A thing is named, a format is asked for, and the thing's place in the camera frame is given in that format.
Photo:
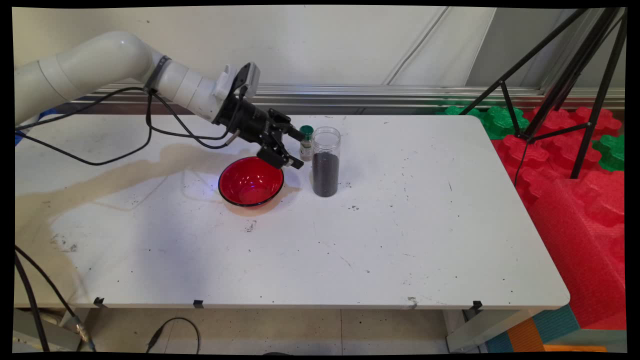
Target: bowl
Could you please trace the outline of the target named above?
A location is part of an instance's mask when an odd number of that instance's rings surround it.
[[[237,160],[222,172],[218,191],[236,206],[258,206],[273,199],[284,184],[284,173],[257,156]]]

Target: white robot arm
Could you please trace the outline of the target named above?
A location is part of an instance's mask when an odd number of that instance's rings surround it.
[[[127,78],[146,83],[162,58],[163,54],[135,35],[112,31],[71,50],[29,63],[13,72],[15,125],[104,85]],[[282,145],[283,134],[298,141],[303,138],[291,125],[290,118],[273,109],[262,111],[236,99],[231,91],[243,87],[244,95],[251,98],[259,76],[260,71],[253,63],[238,72],[227,65],[218,80],[213,81],[168,60],[151,85],[164,97],[213,124],[232,125],[229,131],[258,143],[261,148],[257,156],[274,167],[300,168],[302,161],[289,155]],[[237,117],[234,122],[230,121],[232,116]]]

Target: plastic jar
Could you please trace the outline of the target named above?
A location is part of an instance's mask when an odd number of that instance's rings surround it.
[[[311,144],[314,193],[332,196],[338,191],[340,132],[330,126],[319,127],[311,136]]]

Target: floor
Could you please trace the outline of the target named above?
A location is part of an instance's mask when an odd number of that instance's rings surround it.
[[[198,326],[201,354],[448,353],[441,311],[96,309],[86,324],[98,351],[144,352],[160,325],[175,316]],[[184,320],[174,320],[150,352],[194,354],[196,348],[193,327]]]

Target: table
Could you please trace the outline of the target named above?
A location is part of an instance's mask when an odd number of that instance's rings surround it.
[[[223,128],[183,116],[201,135]],[[569,293],[475,117],[292,116],[342,133],[339,190],[316,196],[310,163],[259,209],[218,193],[220,172],[253,156],[154,133],[92,167],[23,140],[15,151],[16,244],[71,306],[468,309],[447,338],[488,340]],[[169,115],[154,125],[182,131]],[[76,115],[35,138],[91,161],[143,144],[143,115]],[[285,138],[287,150],[299,145]],[[28,265],[38,305],[60,306]],[[28,306],[17,272],[15,307]]]

